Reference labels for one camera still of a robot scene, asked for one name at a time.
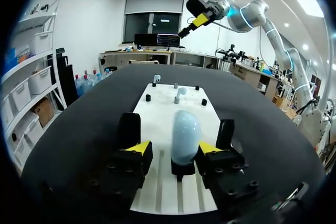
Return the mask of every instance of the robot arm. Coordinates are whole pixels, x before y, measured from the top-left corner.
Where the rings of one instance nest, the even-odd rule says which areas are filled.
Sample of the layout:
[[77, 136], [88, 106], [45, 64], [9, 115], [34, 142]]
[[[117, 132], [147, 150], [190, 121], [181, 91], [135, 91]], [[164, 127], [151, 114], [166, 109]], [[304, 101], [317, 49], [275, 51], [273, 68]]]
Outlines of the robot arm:
[[323, 112], [318, 110], [312, 102], [313, 96], [310, 83], [303, 68], [299, 52], [296, 48], [284, 48], [277, 28], [266, 17], [265, 12], [269, 8], [268, 5], [263, 0], [253, 0], [243, 7], [239, 7], [234, 0], [209, 0], [207, 2], [189, 0], [186, 7], [196, 19], [179, 33], [181, 38], [184, 38], [191, 30], [196, 30], [202, 25], [217, 24], [215, 21], [225, 16], [232, 28], [231, 30], [237, 33], [246, 33], [259, 26], [263, 28], [275, 51], [280, 69], [292, 70], [297, 105], [301, 111], [301, 115], [295, 119], [295, 124], [298, 125], [310, 143], [316, 146], [325, 129]]

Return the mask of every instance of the cable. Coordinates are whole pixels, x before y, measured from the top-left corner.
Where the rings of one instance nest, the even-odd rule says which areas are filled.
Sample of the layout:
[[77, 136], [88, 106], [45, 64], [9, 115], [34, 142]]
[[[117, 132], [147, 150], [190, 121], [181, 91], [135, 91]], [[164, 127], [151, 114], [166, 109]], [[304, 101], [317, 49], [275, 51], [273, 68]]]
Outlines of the cable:
[[263, 60], [263, 62], [265, 63], [265, 65], [269, 68], [269, 70], [273, 70], [273, 68], [271, 68], [269, 65], [267, 65], [267, 63], [265, 62], [264, 58], [263, 58], [263, 54], [261, 53], [261, 26], [260, 26], [260, 35], [259, 35], [259, 53], [260, 53], [260, 56]]
[[311, 104], [313, 104], [313, 103], [316, 103], [317, 102], [317, 100], [314, 98], [313, 100], [310, 100], [305, 106], [303, 106], [302, 108], [300, 108], [300, 109], [298, 109], [297, 111], [296, 111], [296, 113], [298, 114], [298, 113], [300, 113], [300, 115], [302, 115], [302, 113], [304, 112], [304, 110], [309, 106], [309, 105], [311, 105]]
[[234, 30], [234, 29], [229, 28], [229, 27], [227, 27], [227, 26], [223, 26], [222, 24], [217, 23], [217, 22], [212, 22], [212, 24], [215, 24], [215, 25], [217, 25], [217, 26], [223, 27], [223, 28], [228, 29], [228, 30], [230, 30], [230, 31], [234, 31], [235, 33], [239, 33], [239, 34], [245, 34], [245, 33], [248, 33], [248, 32], [249, 32], [249, 31], [237, 31], [237, 30]]
[[[195, 18], [195, 17], [190, 17], [189, 19], [191, 19], [191, 18]], [[188, 23], [188, 24], [192, 24], [192, 22], [189, 23], [189, 19], [187, 19], [187, 23]]]

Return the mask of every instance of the chair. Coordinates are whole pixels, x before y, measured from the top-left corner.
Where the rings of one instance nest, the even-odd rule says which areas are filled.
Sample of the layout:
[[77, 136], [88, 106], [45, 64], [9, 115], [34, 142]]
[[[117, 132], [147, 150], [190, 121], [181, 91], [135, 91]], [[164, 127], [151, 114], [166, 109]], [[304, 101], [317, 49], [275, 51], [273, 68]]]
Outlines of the chair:
[[160, 63], [157, 60], [151, 60], [151, 61], [128, 60], [128, 64], [160, 64]]

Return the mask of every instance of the electronic equipment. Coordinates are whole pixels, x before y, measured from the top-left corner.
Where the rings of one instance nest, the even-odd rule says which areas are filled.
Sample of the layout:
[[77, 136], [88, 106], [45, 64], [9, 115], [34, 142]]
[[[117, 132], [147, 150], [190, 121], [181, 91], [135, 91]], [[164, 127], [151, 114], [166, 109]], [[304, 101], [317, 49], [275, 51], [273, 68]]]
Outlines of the electronic equipment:
[[157, 34], [135, 34], [134, 43], [143, 47], [155, 47], [158, 43]]
[[[56, 60], [57, 60], [57, 69], [59, 81], [61, 84], [63, 96], [67, 106], [70, 106], [78, 99], [75, 80], [73, 79], [74, 71], [72, 65], [69, 65], [68, 56], [63, 56], [65, 53], [64, 48], [56, 49]], [[52, 84], [56, 83], [55, 74], [54, 74], [54, 63], [52, 61], [52, 56], [48, 56], [48, 66], [51, 66], [51, 82]], [[60, 110], [63, 110], [63, 106], [55, 99], [57, 107]]]
[[[178, 34], [181, 38], [188, 36], [191, 31], [211, 23], [236, 33], [247, 33], [256, 27], [261, 27], [275, 50], [279, 69], [292, 70], [291, 78], [297, 90], [297, 104], [301, 108], [301, 113], [294, 118], [295, 124], [314, 147], [321, 139], [327, 137], [332, 126], [330, 122], [325, 122], [323, 119], [328, 95], [324, 95], [319, 103], [315, 103], [299, 52], [296, 48], [285, 49], [283, 47], [280, 33], [265, 14], [269, 9], [265, 1], [252, 0], [241, 7], [237, 5], [235, 0], [189, 0], [186, 7], [196, 18], [188, 27], [181, 30]], [[224, 17], [227, 17], [230, 27], [216, 22]], [[239, 56], [244, 58], [244, 52], [241, 52]], [[260, 68], [258, 62], [255, 63], [255, 68]]]
[[179, 47], [181, 38], [177, 34], [158, 34], [157, 43], [160, 47]]

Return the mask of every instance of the white fixture plate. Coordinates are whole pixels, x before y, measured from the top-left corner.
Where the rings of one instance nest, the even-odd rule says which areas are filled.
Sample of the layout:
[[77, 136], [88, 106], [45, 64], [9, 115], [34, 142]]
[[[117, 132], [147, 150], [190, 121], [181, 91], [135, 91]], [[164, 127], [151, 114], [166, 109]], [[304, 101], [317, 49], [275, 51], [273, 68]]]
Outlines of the white fixture plate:
[[[131, 210], [159, 215], [187, 215], [217, 210], [211, 192], [205, 189], [202, 178], [196, 174], [184, 176], [178, 183], [171, 173], [171, 143], [174, 114], [179, 110], [193, 114], [201, 125], [202, 141], [215, 145], [220, 120], [209, 98], [202, 88], [179, 86], [187, 89], [180, 96], [180, 103], [174, 98], [178, 89], [174, 85], [148, 84], [134, 113], [141, 117], [141, 141], [152, 141], [153, 161], [143, 188], [139, 189]], [[151, 101], [146, 102], [146, 95]], [[207, 106], [202, 106], [202, 99]]]

